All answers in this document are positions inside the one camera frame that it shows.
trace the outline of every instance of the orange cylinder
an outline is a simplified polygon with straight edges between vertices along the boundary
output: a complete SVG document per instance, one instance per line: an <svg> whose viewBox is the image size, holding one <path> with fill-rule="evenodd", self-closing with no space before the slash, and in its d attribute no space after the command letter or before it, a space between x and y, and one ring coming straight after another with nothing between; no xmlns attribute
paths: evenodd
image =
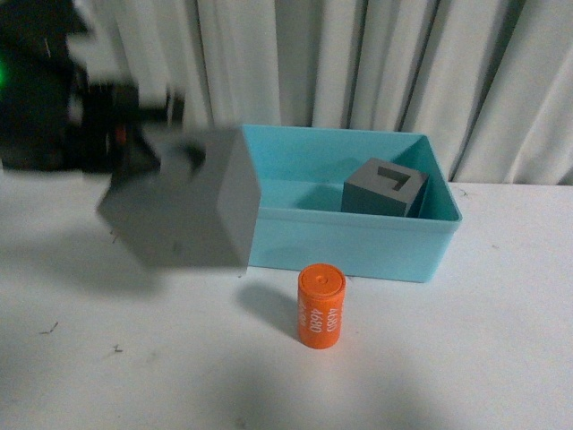
<svg viewBox="0 0 573 430"><path fill-rule="evenodd" d="M337 343L345 293L344 273L330 264L313 264L300 272L298 334L304 345L325 349Z"/></svg>

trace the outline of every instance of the blurry gray block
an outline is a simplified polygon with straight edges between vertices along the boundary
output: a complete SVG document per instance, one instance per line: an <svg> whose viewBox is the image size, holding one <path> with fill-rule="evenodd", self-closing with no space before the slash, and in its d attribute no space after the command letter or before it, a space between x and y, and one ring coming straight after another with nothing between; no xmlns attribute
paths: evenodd
<svg viewBox="0 0 573 430"><path fill-rule="evenodd" d="M344 183L343 212L415 218L428 175L381 159L369 159Z"/></svg>
<svg viewBox="0 0 573 430"><path fill-rule="evenodd" d="M99 214L146 265L246 269L261 189L242 130L147 138L160 172L110 187Z"/></svg>

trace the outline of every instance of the plastic container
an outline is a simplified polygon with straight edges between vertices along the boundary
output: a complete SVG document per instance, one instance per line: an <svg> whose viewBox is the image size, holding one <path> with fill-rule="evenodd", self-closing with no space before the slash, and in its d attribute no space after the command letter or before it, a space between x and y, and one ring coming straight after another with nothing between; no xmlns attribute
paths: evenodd
<svg viewBox="0 0 573 430"><path fill-rule="evenodd" d="M328 262L347 276L425 282L462 220L427 137L244 125L262 196L249 264L300 271ZM370 158L429 175L419 218L343 213L342 189Z"/></svg>
<svg viewBox="0 0 573 430"><path fill-rule="evenodd" d="M330 348L338 342L346 278L325 263L310 265L298 276L298 334L310 348Z"/></svg>

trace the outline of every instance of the white curtain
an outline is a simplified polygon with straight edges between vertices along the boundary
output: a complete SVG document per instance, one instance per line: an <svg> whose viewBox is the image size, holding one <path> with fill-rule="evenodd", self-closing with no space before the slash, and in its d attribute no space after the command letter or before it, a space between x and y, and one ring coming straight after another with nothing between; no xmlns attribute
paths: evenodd
<svg viewBox="0 0 573 430"><path fill-rule="evenodd" d="M452 180L573 185L570 0L76 4L90 78L184 91L186 127L424 133Z"/></svg>

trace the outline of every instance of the white table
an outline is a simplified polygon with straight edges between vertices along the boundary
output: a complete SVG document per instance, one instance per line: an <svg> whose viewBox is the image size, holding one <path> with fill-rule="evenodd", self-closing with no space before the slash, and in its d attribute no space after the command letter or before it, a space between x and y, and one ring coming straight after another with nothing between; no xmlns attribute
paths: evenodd
<svg viewBox="0 0 573 430"><path fill-rule="evenodd" d="M149 275L105 186L0 176L0 428L573 428L573 187L452 185L433 281L349 279L317 351L297 272Z"/></svg>

